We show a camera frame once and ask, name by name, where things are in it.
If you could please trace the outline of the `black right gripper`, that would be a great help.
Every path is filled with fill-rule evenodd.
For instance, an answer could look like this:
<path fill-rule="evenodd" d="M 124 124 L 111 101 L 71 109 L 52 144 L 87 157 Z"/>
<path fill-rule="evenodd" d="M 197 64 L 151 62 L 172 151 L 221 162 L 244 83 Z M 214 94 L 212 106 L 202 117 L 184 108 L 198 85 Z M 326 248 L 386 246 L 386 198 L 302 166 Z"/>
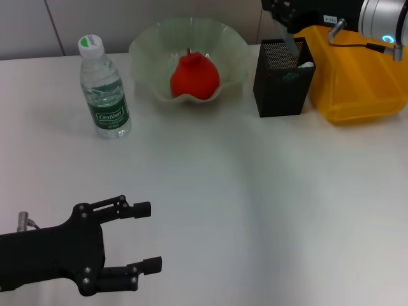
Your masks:
<path fill-rule="evenodd" d="M 337 17 L 346 21 L 345 30 L 358 32 L 363 1 L 322 0 L 290 1 L 262 0 L 262 8 L 289 33 L 299 33 L 310 26 L 332 26 L 324 17 Z"/>

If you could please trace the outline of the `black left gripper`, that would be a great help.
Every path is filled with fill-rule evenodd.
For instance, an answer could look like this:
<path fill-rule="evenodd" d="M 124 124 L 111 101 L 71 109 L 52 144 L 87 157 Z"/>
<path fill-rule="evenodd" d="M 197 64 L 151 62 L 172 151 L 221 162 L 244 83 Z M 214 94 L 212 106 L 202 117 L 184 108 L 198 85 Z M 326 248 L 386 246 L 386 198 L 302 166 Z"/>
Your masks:
<path fill-rule="evenodd" d="M 162 257 L 103 268 L 99 222 L 150 216 L 149 201 L 130 205 L 120 195 L 93 203 L 92 208 L 75 205 L 69 219 L 58 226 L 1 235 L 1 291 L 60 278 L 73 281 L 83 296 L 136 291 L 141 274 L 162 271 Z"/>

